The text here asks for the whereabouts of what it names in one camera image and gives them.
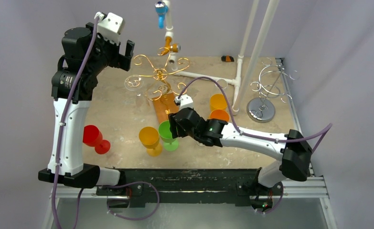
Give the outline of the green plastic goblet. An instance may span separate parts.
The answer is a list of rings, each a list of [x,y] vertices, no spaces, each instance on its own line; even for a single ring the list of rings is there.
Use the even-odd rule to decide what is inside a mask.
[[[175,151],[179,147],[178,140],[172,137],[170,122],[168,120],[159,125],[158,132],[163,141],[164,149],[167,151]]]

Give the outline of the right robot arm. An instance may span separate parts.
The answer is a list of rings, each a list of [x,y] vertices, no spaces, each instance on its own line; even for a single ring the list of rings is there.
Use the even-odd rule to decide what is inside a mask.
[[[241,148],[274,158],[272,164],[260,168],[252,182],[258,194],[266,193],[285,179],[300,182],[308,179],[312,148],[307,141],[300,141],[302,134],[297,130],[291,129],[288,134],[237,130],[233,123],[224,120],[204,120],[192,108],[183,108],[168,118],[174,138],[189,136],[205,146]]]

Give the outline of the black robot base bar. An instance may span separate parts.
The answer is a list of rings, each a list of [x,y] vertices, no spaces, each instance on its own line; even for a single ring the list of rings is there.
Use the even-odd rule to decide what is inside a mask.
[[[118,187],[99,187],[98,196],[124,199],[131,208],[147,203],[234,204],[269,210],[283,195],[257,183],[258,169],[122,169]]]

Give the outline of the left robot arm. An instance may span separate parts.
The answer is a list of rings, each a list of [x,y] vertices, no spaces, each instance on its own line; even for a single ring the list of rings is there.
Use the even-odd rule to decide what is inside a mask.
[[[47,168],[38,179],[76,188],[108,186],[114,195],[126,191],[127,183],[117,169],[83,162],[85,118],[97,86],[97,76],[106,68],[130,69],[134,42],[127,41],[120,54],[119,28],[104,29],[88,23],[69,29],[62,38],[64,54],[51,79],[55,112],[53,149]]]

